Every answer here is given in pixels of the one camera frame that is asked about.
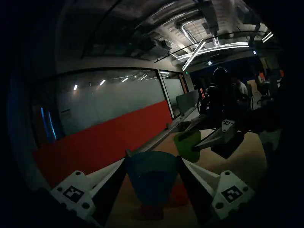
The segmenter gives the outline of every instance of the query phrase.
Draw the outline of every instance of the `glass partition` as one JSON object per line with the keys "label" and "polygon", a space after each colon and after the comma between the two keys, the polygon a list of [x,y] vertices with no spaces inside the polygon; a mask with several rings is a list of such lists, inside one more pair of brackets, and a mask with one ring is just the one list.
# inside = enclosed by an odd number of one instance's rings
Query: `glass partition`
{"label": "glass partition", "polygon": [[182,73],[164,70],[161,70],[160,74],[168,93],[174,117],[176,118],[181,114],[177,105],[176,97],[187,92],[184,82],[181,81],[183,75]]}
{"label": "glass partition", "polygon": [[38,140],[53,142],[164,100],[153,70],[74,73],[35,88],[33,122]]}

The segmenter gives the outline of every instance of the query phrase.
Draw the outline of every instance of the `blue cup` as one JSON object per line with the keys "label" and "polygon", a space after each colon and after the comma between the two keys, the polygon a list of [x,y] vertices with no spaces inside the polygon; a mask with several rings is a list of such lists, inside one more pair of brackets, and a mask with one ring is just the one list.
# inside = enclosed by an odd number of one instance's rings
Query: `blue cup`
{"label": "blue cup", "polygon": [[177,177],[176,157],[148,151],[126,158],[126,169],[138,199],[156,206],[168,201]]}

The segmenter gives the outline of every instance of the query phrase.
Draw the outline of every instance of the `red wall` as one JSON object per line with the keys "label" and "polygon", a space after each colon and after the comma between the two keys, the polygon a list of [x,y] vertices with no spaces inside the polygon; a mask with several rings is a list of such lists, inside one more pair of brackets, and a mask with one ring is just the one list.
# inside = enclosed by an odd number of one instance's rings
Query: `red wall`
{"label": "red wall", "polygon": [[171,123],[167,101],[69,135],[33,152],[42,175],[55,187],[75,170],[99,170],[149,141]]}

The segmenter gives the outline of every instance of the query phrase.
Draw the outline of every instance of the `ceiling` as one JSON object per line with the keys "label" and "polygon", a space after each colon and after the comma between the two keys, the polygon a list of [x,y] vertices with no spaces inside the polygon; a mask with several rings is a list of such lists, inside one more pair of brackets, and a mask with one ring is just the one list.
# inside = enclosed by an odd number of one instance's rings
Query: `ceiling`
{"label": "ceiling", "polygon": [[[195,43],[204,48],[248,42],[256,49],[269,33],[242,0],[76,0],[65,16],[59,60],[124,56],[156,61],[176,52],[192,53]],[[219,61],[243,48],[210,52],[195,62]]]}

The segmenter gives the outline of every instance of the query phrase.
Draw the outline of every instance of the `man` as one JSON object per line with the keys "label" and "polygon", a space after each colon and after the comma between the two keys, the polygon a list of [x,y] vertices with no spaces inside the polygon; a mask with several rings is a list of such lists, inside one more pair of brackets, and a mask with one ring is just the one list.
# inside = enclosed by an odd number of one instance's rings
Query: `man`
{"label": "man", "polygon": [[248,90],[247,87],[245,86],[244,83],[242,83],[240,81],[240,79],[238,78],[232,78],[233,83],[236,84],[238,90],[240,91],[241,94],[245,94],[246,96],[248,96]]}

